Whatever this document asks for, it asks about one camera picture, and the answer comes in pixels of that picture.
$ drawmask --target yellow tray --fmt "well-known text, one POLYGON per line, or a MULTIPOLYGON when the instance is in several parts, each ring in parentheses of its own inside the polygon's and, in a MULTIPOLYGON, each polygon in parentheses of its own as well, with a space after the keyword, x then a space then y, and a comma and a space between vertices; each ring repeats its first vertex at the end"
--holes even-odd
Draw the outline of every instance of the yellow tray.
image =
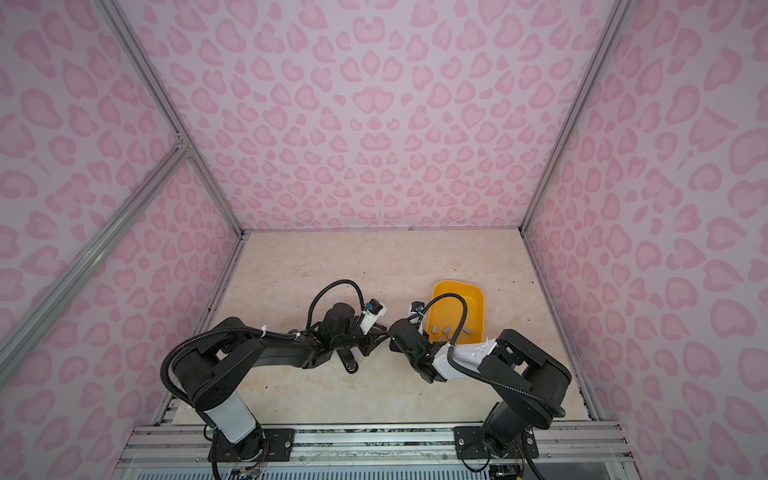
MULTIPOLYGON (((453 280, 443 280, 435 285, 435 292, 432 298, 443 293, 457 293, 464 298, 467 303, 467 320, 464 322, 464 328, 471 333, 462 332, 456 340, 457 345, 467 343, 482 342, 483 329, 485 327, 485 296, 478 287, 469 283, 455 282, 453 280)), ((427 317, 424 331, 429 334, 430 342, 437 342, 440 339, 448 342, 455 332, 458 322, 462 319, 462 303, 455 298, 446 298, 429 307, 429 316, 427 317), (437 326, 437 333, 432 333, 433 326, 437 326), (443 330, 450 327, 448 333, 443 330)))

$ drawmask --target pink leopard print wall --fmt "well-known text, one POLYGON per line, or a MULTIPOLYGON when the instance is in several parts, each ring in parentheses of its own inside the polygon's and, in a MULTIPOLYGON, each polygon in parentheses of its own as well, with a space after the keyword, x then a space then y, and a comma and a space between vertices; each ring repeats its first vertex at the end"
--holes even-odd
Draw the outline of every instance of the pink leopard print wall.
POLYGON ((0 345, 173 138, 87 0, 0 5, 0 345))
POLYGON ((647 480, 768 475, 768 3, 640 3, 531 235, 647 480))
POLYGON ((233 237, 183 164, 0 391, 0 477, 108 478, 200 318, 233 237))
POLYGON ((518 225, 611 0, 126 0, 247 228, 518 225))

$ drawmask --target black robotic arm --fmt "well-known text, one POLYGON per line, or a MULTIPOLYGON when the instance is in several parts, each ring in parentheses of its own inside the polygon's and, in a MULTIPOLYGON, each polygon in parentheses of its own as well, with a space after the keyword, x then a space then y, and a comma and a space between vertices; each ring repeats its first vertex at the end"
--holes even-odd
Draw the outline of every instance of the black robotic arm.
MULTIPOLYGON (((340 280, 325 288, 313 306, 330 287, 341 283, 352 284, 362 299, 354 282, 340 280)), ((350 305, 337 303, 322 322, 314 325, 310 325, 310 308, 307 329, 287 334, 254 329, 230 317, 171 350, 161 366, 161 380, 214 429, 218 442, 214 442, 209 455, 212 463, 215 464, 217 452, 226 452, 228 458, 238 461, 263 461, 266 457, 261 425, 236 391, 251 368, 290 365, 312 369, 338 352, 346 371, 354 373, 357 364, 349 350, 357 347, 368 356, 387 338, 392 338, 390 349, 404 353, 412 368, 427 382, 468 376, 494 387, 502 401, 482 426, 482 444, 489 458, 509 457, 521 443, 525 449, 521 438, 526 429, 547 429, 554 417, 564 415, 560 403, 571 374, 519 333, 507 329, 496 340, 456 345, 467 313, 466 302, 459 295, 447 293, 426 306, 414 302, 412 315, 393 323, 389 329, 376 322, 386 312, 383 305, 376 300, 363 305, 361 300, 361 307, 361 314, 356 316, 350 305), (446 297, 459 299, 464 313, 450 343, 431 343, 428 335, 420 331, 421 319, 430 306, 446 297), (517 373, 515 367, 523 363, 524 372, 517 373), (181 388, 170 380, 169 369, 181 388)))

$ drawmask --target black cable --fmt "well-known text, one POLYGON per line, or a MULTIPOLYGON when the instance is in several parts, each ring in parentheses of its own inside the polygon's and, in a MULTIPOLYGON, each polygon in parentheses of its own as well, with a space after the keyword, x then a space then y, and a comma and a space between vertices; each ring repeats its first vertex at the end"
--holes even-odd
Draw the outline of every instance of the black cable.
POLYGON ((432 306, 435 302, 438 300, 442 300, 444 298, 456 298, 462 303, 462 319, 459 320, 458 326, 456 327, 456 331, 453 333, 453 337, 451 337, 451 345, 448 349, 448 364, 452 366, 454 369, 459 371, 460 373, 463 373, 464 375, 473 378, 475 380, 479 380, 483 383, 488 383, 492 386, 497 386, 499 388, 503 389, 509 389, 512 392, 517 393, 518 395, 525 397, 527 399, 531 399, 534 402, 537 402, 539 405, 546 408, 549 413, 556 418, 562 418, 565 416, 565 410, 563 407, 559 406, 557 403, 552 402, 550 399, 546 399, 543 396, 540 396, 536 393, 529 392, 527 390, 519 389, 518 387, 514 385, 510 385, 506 382, 502 382, 501 380, 495 379, 491 376, 483 375, 482 373, 478 373, 474 370, 468 369, 467 367, 463 366, 461 363, 456 362, 456 360, 453 359, 453 347, 456 345, 456 340, 458 339, 458 336, 461 334, 462 329, 464 328, 464 323, 467 320, 467 302, 464 300, 464 298, 461 295, 458 295, 456 293, 443 293, 442 295, 438 295, 435 298, 432 299, 427 305, 424 307, 424 313, 426 313, 427 310, 429 310, 429 307, 432 306))
POLYGON ((470 467, 469 465, 467 465, 467 462, 465 462, 463 458, 462 458, 462 463, 467 468, 467 470, 469 470, 470 472, 472 472, 472 473, 480 473, 480 472, 482 472, 483 470, 485 470, 488 467, 489 463, 491 463, 491 454, 488 453, 488 459, 485 460, 485 465, 483 465, 482 468, 472 468, 472 467, 470 467))
POLYGON ((538 468, 536 468, 536 465, 534 464, 533 459, 528 453, 528 445, 526 445, 526 442, 521 440, 520 445, 523 451, 523 456, 525 457, 525 461, 528 462, 528 466, 531 467, 531 471, 533 472, 534 475, 536 475, 536 478, 538 478, 538 480, 547 480, 546 478, 544 478, 544 476, 541 474, 538 468))
POLYGON ((330 285, 328 285, 327 287, 325 287, 324 289, 320 290, 320 293, 318 293, 317 296, 315 296, 315 299, 312 300, 312 303, 310 304, 310 311, 307 312, 306 314, 307 330, 309 330, 310 326, 312 325, 312 314, 315 311, 315 305, 317 304, 317 302, 319 302, 319 300, 323 297, 323 295, 328 293, 328 291, 331 290, 333 287, 339 286, 339 285, 345 285, 345 284, 351 285, 357 292, 357 299, 360 301, 360 316, 361 316, 360 318, 362 319, 362 312, 366 310, 366 301, 362 299, 362 292, 360 291, 360 287, 357 285, 357 283, 354 283, 352 280, 347 280, 347 279, 337 280, 331 283, 330 285))
POLYGON ((259 337, 264 335, 264 338, 275 339, 275 340, 286 340, 286 341, 293 341, 296 339, 295 335, 264 332, 260 329, 255 329, 252 326, 225 326, 217 329, 208 330, 206 332, 198 333, 197 335, 191 336, 190 338, 184 340, 182 343, 179 343, 178 345, 176 345, 163 359, 163 362, 160 364, 160 381, 163 383, 165 388, 168 389, 169 392, 173 393, 179 400, 181 400, 184 403, 187 403, 189 406, 192 406, 192 401, 187 396, 187 394, 182 389, 177 387, 176 384, 170 380, 170 375, 168 374, 170 365, 174 361, 174 358, 176 358, 176 355, 181 353, 182 350, 186 349, 188 346, 190 346, 192 343, 195 343, 199 339, 207 338, 209 336, 228 334, 228 333, 251 333, 259 337))
POLYGON ((221 480, 221 475, 219 475, 219 466, 216 463, 216 448, 219 446, 220 435, 221 430, 214 430, 214 442, 210 444, 210 467, 214 471, 214 480, 221 480))

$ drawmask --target black mounting plate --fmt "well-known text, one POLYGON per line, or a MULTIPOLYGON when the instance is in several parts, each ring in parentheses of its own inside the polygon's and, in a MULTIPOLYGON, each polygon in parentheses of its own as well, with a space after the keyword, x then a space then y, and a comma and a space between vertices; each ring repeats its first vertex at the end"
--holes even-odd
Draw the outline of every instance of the black mounting plate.
POLYGON ((293 450, 294 429, 264 429, 264 438, 270 446, 266 454, 267 462, 288 462, 293 450))
MULTIPOLYGON (((456 458, 459 460, 486 460, 488 452, 482 443, 482 437, 482 427, 454 427, 453 445, 456 447, 456 458)), ((524 430, 519 441, 528 442, 528 439, 531 439, 531 442, 527 443, 528 454, 531 458, 538 458, 536 438, 534 438, 533 432, 524 430)), ((519 458, 519 456, 517 449, 512 449, 507 459, 519 458)))

